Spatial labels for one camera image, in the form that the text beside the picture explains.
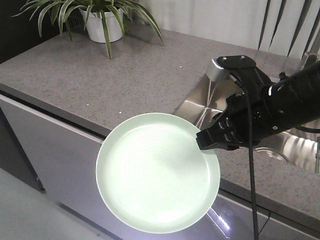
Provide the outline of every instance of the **plate rim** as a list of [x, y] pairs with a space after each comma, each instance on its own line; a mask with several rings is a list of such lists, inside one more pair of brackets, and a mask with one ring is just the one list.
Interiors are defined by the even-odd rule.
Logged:
[[176, 115], [173, 115], [173, 114], [169, 114], [169, 113], [162, 113], [162, 112], [148, 112], [148, 113], [143, 113], [143, 114], [139, 114], [139, 115], [136, 115], [136, 116], [133, 116], [133, 117], [130, 117], [128, 118], [127, 120], [121, 122], [119, 125], [117, 125], [105, 138], [105, 140], [103, 141], [100, 149], [99, 149], [99, 152], [98, 152], [98, 155], [97, 155], [97, 158], [96, 158], [96, 162], [95, 162], [95, 182], [96, 182], [96, 186], [98, 188], [98, 191], [99, 191], [99, 195], [101, 197], [101, 199], [103, 200], [103, 203], [105, 204], [105, 206], [108, 208], [108, 210], [118, 219], [120, 220], [122, 223], [124, 223], [125, 225], [133, 228], [133, 229], [136, 229], [138, 231], [141, 231], [141, 232], [144, 232], [144, 233], [149, 233], [149, 234], [170, 234], [170, 233], [175, 233], [175, 232], [178, 232], [178, 231], [182, 231], [192, 225], [194, 225], [195, 223], [197, 223], [201, 218], [203, 218], [204, 215], [206, 215], [206, 213], [208, 212], [208, 210], [210, 209], [210, 207], [212, 206], [212, 204], [214, 203], [214, 201], [216, 200], [217, 198], [217, 195], [218, 195], [218, 191], [219, 191], [219, 188], [220, 188], [220, 182], [221, 182], [221, 171], [220, 171], [220, 164], [219, 164], [219, 160], [218, 160], [218, 156], [217, 154], [215, 153], [215, 151], [213, 149], [209, 149], [209, 150], [201, 150], [201, 152], [204, 154], [204, 153], [209, 153], [209, 152], [212, 152], [215, 157], [216, 157], [216, 164], [217, 164], [217, 175], [218, 175], [218, 178], [217, 178], [217, 189], [216, 191], [214, 192], [213, 196], [212, 197], [212, 203], [211, 205], [209, 206], [208, 210], [204, 213], [204, 214], [201, 214], [201, 216], [199, 216], [199, 218], [197, 218], [195, 221], [193, 221], [193, 223], [191, 224], [188, 224], [186, 226], [184, 226], [183, 228], [179, 228], [179, 229], [176, 229], [176, 230], [170, 230], [170, 231], [163, 231], [163, 232], [157, 232], [157, 231], [148, 231], [148, 230], [144, 230], [144, 229], [140, 229], [138, 227], [135, 227], [134, 225], [131, 225], [127, 222], [125, 222], [124, 220], [122, 220], [119, 216], [117, 216], [111, 207], [109, 207], [109, 205], [107, 204], [106, 200], [105, 200], [105, 197], [103, 197], [103, 194], [102, 194], [102, 191], [101, 191], [101, 187], [99, 186], [99, 181], [98, 181], [98, 161], [99, 161], [99, 156], [102, 152], [102, 149], [104, 148], [104, 145], [106, 144], [107, 142], [107, 139], [108, 138], [112, 138], [112, 133], [115, 132], [116, 129], [119, 129], [121, 128], [123, 125], [127, 124], [127, 122], [129, 121], [132, 121], [133, 119], [135, 118], [142, 118], [143, 116], [146, 116], [146, 115], [162, 115], [162, 116], [169, 116], [170, 118], [178, 118], [182, 121], [184, 121], [186, 124], [190, 125], [192, 128], [194, 129], [197, 129], [198, 131], [200, 131], [195, 125], [193, 125], [192, 123], [190, 123], [189, 121], [179, 117], [179, 116], [176, 116]]

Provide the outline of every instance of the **countertop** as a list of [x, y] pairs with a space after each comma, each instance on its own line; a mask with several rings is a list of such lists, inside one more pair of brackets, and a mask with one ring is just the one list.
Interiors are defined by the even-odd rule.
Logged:
[[[86, 35], [54, 37], [0, 64], [0, 91], [107, 136], [124, 120], [143, 113], [172, 114], [213, 57], [247, 55], [268, 76], [295, 72], [299, 60], [163, 30], [164, 44], [148, 26], [134, 24], [125, 45]], [[250, 200], [248, 150], [217, 149], [220, 187]], [[320, 177], [255, 153], [257, 203], [320, 232]]]

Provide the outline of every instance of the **light green plate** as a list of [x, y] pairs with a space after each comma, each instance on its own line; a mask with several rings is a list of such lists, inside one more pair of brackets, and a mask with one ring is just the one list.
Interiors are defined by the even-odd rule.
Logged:
[[220, 169], [213, 150], [200, 150], [199, 129], [165, 113], [118, 125], [96, 161], [96, 182], [109, 210], [137, 230], [165, 234], [201, 219], [216, 199]]

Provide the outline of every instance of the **white flower pot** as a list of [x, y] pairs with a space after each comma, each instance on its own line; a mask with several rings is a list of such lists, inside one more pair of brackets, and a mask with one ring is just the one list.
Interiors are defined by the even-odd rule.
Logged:
[[[84, 21], [86, 21], [86, 11], [80, 9]], [[121, 9], [118, 9], [121, 20], [123, 21], [124, 13]], [[108, 27], [110, 42], [115, 42], [122, 37], [122, 31], [115, 15], [108, 11], [104, 13], [106, 25]], [[96, 14], [90, 12], [88, 22], [86, 23], [86, 29], [89, 33], [89, 38], [97, 43], [105, 43], [104, 29], [102, 26], [101, 18], [96, 17]]]

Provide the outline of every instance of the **stainless steel sink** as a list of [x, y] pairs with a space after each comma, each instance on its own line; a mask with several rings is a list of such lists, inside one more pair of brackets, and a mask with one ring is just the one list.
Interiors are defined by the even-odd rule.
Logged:
[[[214, 115], [226, 108], [226, 98], [239, 92], [242, 90], [233, 80], [212, 82], [204, 74], [173, 114], [203, 130], [209, 127]], [[320, 120], [309, 122], [304, 126], [320, 128]], [[293, 128], [263, 139], [254, 150], [315, 172], [318, 136], [320, 134], [306, 133]]]

